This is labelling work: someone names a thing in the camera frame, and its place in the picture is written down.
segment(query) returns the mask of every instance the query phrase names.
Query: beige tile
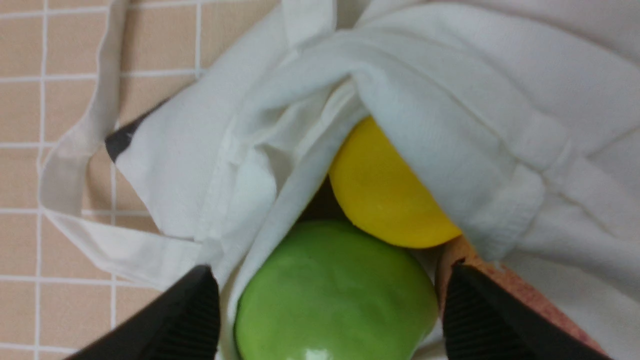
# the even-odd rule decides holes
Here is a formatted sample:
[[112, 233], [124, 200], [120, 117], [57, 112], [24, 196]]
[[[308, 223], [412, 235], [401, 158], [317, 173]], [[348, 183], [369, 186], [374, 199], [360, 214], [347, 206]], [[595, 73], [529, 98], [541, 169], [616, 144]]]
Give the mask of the beige tile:
[[0, 359], [2, 360], [33, 360], [33, 351], [0, 348]]
[[267, 15], [278, 0], [220, 1], [202, 5], [200, 65], [210, 67], [225, 50]]
[[0, 282], [0, 324], [3, 325], [0, 326], [0, 343], [32, 345], [35, 308], [34, 282]]
[[145, 231], [147, 233], [159, 234], [156, 223], [151, 217], [116, 217], [116, 225]]
[[122, 70], [192, 69], [195, 24], [196, 6], [130, 10]]
[[0, 13], [33, 12], [42, 10], [42, 5], [42, 0], [2, 0], [0, 1]]
[[120, 122], [128, 124], [195, 81], [195, 76], [124, 78], [120, 82]]
[[109, 0], [49, 0], [50, 9], [86, 8], [88, 6], [106, 6]]
[[158, 295], [160, 292], [153, 289], [119, 286], [116, 289], [116, 323], [130, 318]]
[[39, 138], [40, 83], [0, 83], [0, 142]]
[[39, 76], [42, 18], [0, 19], [0, 34], [0, 77]]
[[57, 141], [80, 120], [89, 105], [94, 80], [47, 81], [45, 84], [45, 140]]
[[43, 352], [39, 353], [40, 360], [64, 360], [69, 357], [70, 354], [64, 354], [62, 352]]
[[37, 208], [36, 149], [0, 149], [0, 208]]
[[116, 209], [118, 210], [147, 210], [136, 190], [133, 190], [131, 183], [122, 175], [116, 172]]
[[49, 219], [42, 220], [42, 276], [108, 280]]
[[110, 329], [109, 286], [42, 284], [40, 344], [81, 348]]
[[47, 73], [96, 72], [95, 54], [102, 39], [105, 23], [104, 13], [49, 16]]
[[111, 158], [105, 148], [99, 150], [89, 161], [84, 183], [83, 209], [111, 209]]
[[0, 215], [1, 275], [36, 274], [37, 221], [36, 215]]

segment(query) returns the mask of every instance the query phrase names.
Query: tile floor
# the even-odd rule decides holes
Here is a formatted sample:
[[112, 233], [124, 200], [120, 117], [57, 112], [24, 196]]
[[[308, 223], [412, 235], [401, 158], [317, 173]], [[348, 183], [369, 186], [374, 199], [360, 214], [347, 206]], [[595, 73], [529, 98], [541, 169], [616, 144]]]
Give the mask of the tile floor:
[[[37, 164], [82, 116], [109, 0], [0, 0], [0, 359], [59, 360], [158, 292], [95, 268], [38, 210]], [[182, 87], [277, 0], [133, 0], [120, 123]], [[105, 151], [90, 162], [84, 215], [155, 231]]]

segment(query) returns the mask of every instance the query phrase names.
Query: white fabric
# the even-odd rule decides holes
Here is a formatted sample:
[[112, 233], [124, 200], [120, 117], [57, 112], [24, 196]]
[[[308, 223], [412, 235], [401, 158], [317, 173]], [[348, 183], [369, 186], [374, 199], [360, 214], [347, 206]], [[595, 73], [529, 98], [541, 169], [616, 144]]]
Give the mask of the white fabric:
[[[368, 113], [485, 259], [506, 257], [615, 359], [640, 354], [640, 2], [374, 0], [332, 33], [327, 2], [286, 1], [118, 158], [167, 236], [79, 218], [86, 162], [116, 119], [126, 2], [111, 3], [96, 94], [40, 200], [107, 271], [165, 288], [211, 264], [220, 359], [237, 359], [247, 282]], [[416, 358], [442, 358], [437, 345]]]

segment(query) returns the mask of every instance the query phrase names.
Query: lemon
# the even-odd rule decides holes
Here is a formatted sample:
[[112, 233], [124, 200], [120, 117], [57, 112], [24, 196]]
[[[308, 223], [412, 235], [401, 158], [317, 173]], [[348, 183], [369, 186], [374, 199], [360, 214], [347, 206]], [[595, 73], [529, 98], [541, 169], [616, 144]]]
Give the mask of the lemon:
[[348, 136], [329, 177], [350, 221], [387, 243], [423, 249], [461, 234], [372, 117]]

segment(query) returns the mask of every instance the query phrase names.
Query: white grout line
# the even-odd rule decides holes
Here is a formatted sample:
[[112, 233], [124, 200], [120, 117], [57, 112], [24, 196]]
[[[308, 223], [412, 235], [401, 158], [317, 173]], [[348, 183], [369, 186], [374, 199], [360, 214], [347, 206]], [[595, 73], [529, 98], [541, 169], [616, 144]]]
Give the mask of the white grout line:
[[[0, 275], [0, 281], [14, 281], [14, 282], [40, 282], [41, 284], [67, 284], [67, 285], [94, 285], [94, 286], [111, 286], [113, 280], [100, 280], [100, 279], [80, 279], [77, 277], [37, 277], [37, 276], [23, 276], [23, 275]], [[143, 288], [152, 289], [153, 286], [146, 284], [139, 284], [137, 282], [116, 280], [117, 286], [125, 286], [128, 288]]]
[[196, 5], [195, 76], [200, 79], [200, 43], [202, 38], [202, 0]]
[[[38, 209], [20, 209], [20, 208], [0, 208], [0, 214], [15, 214], [15, 215], [36, 215]], [[151, 214], [146, 210], [82, 210], [83, 215], [94, 216], [111, 216], [114, 214], [117, 217], [151, 217]]]
[[143, 70], [121, 73], [121, 78], [149, 78], [159, 76], [179, 76], [179, 75], [193, 75], [196, 72], [195, 69], [173, 69], [173, 70]]
[[37, 215], [39, 212], [40, 210], [38, 209], [0, 208], [0, 214]]
[[53, 145], [55, 143], [52, 142], [0, 142], [0, 149], [39, 149], [41, 147], [52, 147]]
[[94, 216], [117, 216], [117, 217], [150, 217], [151, 214], [147, 210], [82, 210], [83, 215]]
[[[45, 101], [45, 77], [47, 75], [47, 52], [48, 52], [48, 30], [49, 30], [49, 16], [47, 15], [47, 9], [49, 8], [49, 0], [43, 0], [44, 12], [42, 16], [42, 63], [40, 64], [40, 146], [38, 147], [38, 158], [36, 160], [36, 169], [38, 175], [41, 173], [42, 167], [42, 155], [44, 153], [45, 144], [45, 114], [47, 111], [47, 103]], [[38, 205], [38, 220], [36, 223], [36, 283], [35, 283], [35, 297], [36, 297], [36, 309], [35, 309], [35, 338], [33, 351], [33, 359], [40, 360], [40, 278], [42, 276], [42, 206]]]
[[36, 350], [46, 352], [59, 352], [61, 354], [73, 354], [77, 350], [74, 348], [66, 348], [66, 347], [36, 347], [34, 345], [23, 345], [23, 344], [11, 344], [11, 343], [0, 343], [0, 348], [6, 348], [11, 350]]
[[[115, 131], [120, 128], [120, 122], [116, 121]], [[109, 175], [111, 176], [111, 225], [116, 224], [116, 210], [117, 210], [117, 186], [116, 186], [116, 166], [112, 162], [109, 165]], [[117, 304], [117, 287], [116, 287], [116, 275], [111, 274], [111, 328], [116, 327], [116, 304]]]
[[[172, 70], [139, 70], [123, 72], [121, 78], [159, 78], [165, 76], [180, 76], [197, 74], [200, 69], [172, 69]], [[15, 76], [0, 78], [0, 83], [27, 83], [35, 81], [63, 81], [63, 80], [93, 80], [96, 74], [53, 74], [45, 76]]]
[[[129, 9], [158, 9], [158, 8], [179, 8], [182, 6], [193, 6], [201, 3], [233, 3], [240, 0], [174, 0], [174, 1], [156, 1], [151, 3], [131, 4]], [[30, 17], [39, 17], [48, 15], [72, 15], [83, 13], [101, 13], [107, 12], [107, 6], [85, 6], [80, 8], [69, 9], [47, 9], [44, 11], [33, 12], [17, 12], [17, 13], [0, 13], [0, 19], [27, 19]]]

